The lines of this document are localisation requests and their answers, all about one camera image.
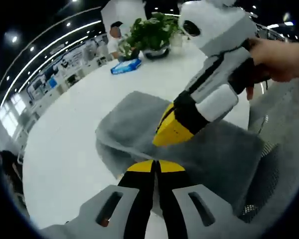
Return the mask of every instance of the gray towel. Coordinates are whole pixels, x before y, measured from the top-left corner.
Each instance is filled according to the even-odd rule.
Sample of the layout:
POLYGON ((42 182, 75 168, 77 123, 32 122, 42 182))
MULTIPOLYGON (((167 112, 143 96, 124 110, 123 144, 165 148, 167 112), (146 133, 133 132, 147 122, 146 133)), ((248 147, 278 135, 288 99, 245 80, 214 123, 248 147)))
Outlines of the gray towel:
POLYGON ((156 147, 152 140, 168 104, 140 92, 127 95, 96 130, 96 147, 103 162, 116 177, 146 159, 176 162, 194 183, 208 187, 239 214, 261 158, 263 142, 255 134, 220 121, 209 124, 188 142, 156 147))

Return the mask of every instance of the round table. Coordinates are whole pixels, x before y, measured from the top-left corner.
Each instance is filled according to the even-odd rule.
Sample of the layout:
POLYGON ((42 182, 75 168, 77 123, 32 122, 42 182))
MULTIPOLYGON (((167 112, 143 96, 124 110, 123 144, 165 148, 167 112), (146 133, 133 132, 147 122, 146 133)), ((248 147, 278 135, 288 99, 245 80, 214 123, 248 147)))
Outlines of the round table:
MULTIPOLYGON (((132 91, 173 101, 202 68, 206 56, 184 42, 182 52, 171 52, 165 59, 141 59, 142 65, 133 72, 112 75, 110 69, 117 61, 93 71, 59 97, 34 125, 25 148, 23 188, 27 210, 39 229, 72 220, 84 202, 117 184, 95 148, 100 120, 132 91)), ((225 120, 247 129, 245 92, 225 120)), ((148 230, 166 234, 161 218, 150 219, 148 230)))

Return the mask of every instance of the green plant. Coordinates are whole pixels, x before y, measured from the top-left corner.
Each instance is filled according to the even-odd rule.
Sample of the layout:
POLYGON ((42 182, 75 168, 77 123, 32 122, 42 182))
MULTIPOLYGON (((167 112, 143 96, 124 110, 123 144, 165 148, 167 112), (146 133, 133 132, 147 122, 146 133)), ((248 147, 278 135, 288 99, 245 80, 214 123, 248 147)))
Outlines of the green plant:
POLYGON ((172 35, 180 31, 177 18, 162 13, 153 13, 152 18, 142 21, 138 18, 131 27, 131 32, 120 44, 120 50, 127 58, 131 56, 132 49, 161 50, 169 45, 172 35))

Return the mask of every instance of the ceiling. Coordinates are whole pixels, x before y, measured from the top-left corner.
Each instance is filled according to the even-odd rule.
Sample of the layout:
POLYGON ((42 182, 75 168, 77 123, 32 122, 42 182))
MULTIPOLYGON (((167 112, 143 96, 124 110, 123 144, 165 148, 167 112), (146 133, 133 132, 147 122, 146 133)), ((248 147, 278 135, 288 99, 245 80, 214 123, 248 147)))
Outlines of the ceiling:
MULTIPOLYGON (((13 60, 21 53, 21 51, 31 42, 36 36, 41 34, 50 26, 62 21, 63 19, 91 8, 100 7, 98 9, 89 11, 87 13, 77 15, 65 22, 53 27, 41 37, 33 42, 31 46, 26 48, 21 53, 20 57, 8 70, 6 76, 10 76, 9 81, 3 80, 0 86, 0 103, 6 93, 11 82, 25 66, 25 64, 46 45, 60 36, 69 32, 69 30, 76 29, 80 26, 88 24, 93 21, 101 20, 101 9, 106 5, 108 0, 42 0, 42 1, 0 1, 0 81, 3 74, 11 65, 13 60), (17 36, 17 42, 11 42, 13 36, 17 36)), ((179 14, 177 5, 183 0, 147 0, 145 5, 146 15, 150 16, 155 7, 159 7, 159 11, 170 13, 170 9, 174 9, 174 14, 179 14)), ((262 25, 270 25, 274 23, 282 23, 283 16, 288 12, 278 0, 238 0, 237 6, 241 6, 245 11, 253 12, 258 15, 254 21, 262 25)), ((83 36, 86 36, 86 31, 90 31, 90 37, 98 35, 99 31, 105 32, 102 23, 95 24, 89 28, 82 29, 75 32, 68 37, 62 39, 61 43, 65 41, 73 42, 83 36)), ((275 28, 275 30, 284 33, 285 35, 294 35, 293 27, 275 28)), ((18 89, 28 77, 28 71, 33 72, 44 62, 44 56, 48 55, 51 48, 43 52, 34 62, 32 62, 26 71, 19 77, 13 89, 18 89)))

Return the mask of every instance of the white robot head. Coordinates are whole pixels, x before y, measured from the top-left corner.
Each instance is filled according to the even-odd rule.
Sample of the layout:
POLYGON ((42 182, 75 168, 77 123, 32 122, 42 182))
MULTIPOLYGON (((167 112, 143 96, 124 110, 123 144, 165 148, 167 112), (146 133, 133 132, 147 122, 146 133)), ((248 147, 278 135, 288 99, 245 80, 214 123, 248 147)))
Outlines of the white robot head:
POLYGON ((179 26, 207 56, 239 47, 257 28, 235 0, 188 1, 182 5, 179 26))

